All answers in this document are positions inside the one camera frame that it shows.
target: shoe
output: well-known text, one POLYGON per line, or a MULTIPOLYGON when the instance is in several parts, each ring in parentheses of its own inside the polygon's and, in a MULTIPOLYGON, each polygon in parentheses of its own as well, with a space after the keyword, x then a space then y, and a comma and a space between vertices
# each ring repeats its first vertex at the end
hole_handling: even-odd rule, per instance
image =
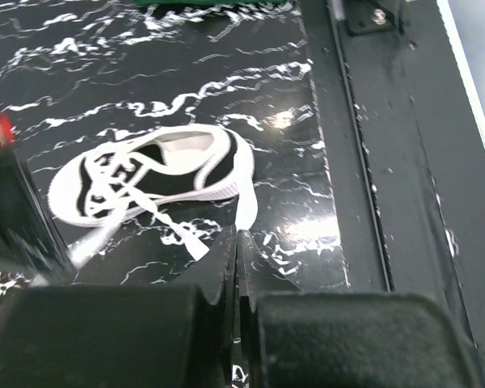
POLYGON ((251 147, 229 129, 205 124, 162 128, 135 139, 99 145, 72 159, 50 184, 48 206, 66 223, 96 227, 124 202, 128 210, 123 221, 150 211, 180 236, 190 237, 190 232, 160 213, 158 206, 226 200, 244 188, 250 192, 246 196, 250 200, 244 203, 255 207, 249 213, 256 216, 253 170, 251 147))

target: bolt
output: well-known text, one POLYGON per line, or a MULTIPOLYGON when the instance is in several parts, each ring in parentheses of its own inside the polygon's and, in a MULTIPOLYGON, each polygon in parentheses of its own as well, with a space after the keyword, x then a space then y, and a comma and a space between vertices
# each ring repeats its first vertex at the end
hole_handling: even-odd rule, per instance
POLYGON ((376 23, 379 26, 382 26, 384 23, 386 23, 386 14, 385 11, 377 8, 372 15, 372 21, 376 23))

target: black metal frame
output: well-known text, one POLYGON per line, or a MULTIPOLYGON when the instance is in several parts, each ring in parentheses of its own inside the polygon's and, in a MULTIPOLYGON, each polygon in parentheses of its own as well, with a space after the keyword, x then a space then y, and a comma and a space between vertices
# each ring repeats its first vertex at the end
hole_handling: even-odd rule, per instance
POLYGON ((485 384, 485 148, 437 2, 407 35, 301 7, 351 289, 437 300, 485 384))

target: shoe sole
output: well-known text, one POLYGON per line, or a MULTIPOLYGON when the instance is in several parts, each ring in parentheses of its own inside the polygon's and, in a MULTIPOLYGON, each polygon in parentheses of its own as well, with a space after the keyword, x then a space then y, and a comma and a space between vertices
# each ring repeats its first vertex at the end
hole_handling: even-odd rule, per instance
MULTIPOLYGON (((238 145, 238 152, 241 153, 241 157, 244 160, 248 160, 248 163, 245 163, 242 168, 245 168, 245 174, 253 176, 255 170, 255 161, 253 158, 253 151, 251 150, 250 145, 236 132, 231 131, 229 129, 225 129, 226 131, 230 131, 237 142, 238 145)), ((178 194, 175 196, 166 196, 164 198, 158 198, 154 200, 156 205, 165 205, 174 202, 185 202, 185 201, 209 201, 209 200, 228 200, 230 198, 234 198, 238 195, 238 186, 237 186, 237 174, 233 169, 224 179, 220 180, 219 182, 204 188, 202 190, 196 190, 194 192, 185 192, 183 194, 178 194)), ((48 205, 51 209, 56 209, 51 205, 51 198, 54 198, 52 193, 53 185, 50 185, 48 189, 48 205)), ((122 222, 135 218, 136 216, 144 213, 146 210, 142 207, 136 207, 129 209, 122 222)), ((91 227, 99 227, 102 226, 104 223, 103 218, 91 218, 91 217, 62 217, 61 215, 56 214, 53 212, 57 218, 61 221, 74 225, 80 226, 83 228, 91 228, 91 227)))

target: black bracket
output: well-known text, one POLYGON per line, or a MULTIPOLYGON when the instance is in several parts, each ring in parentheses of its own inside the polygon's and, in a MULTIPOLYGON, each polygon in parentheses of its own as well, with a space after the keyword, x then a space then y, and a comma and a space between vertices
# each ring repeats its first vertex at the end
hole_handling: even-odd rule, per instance
POLYGON ((403 33, 406 0, 344 0, 348 33, 361 36, 393 29, 403 33))

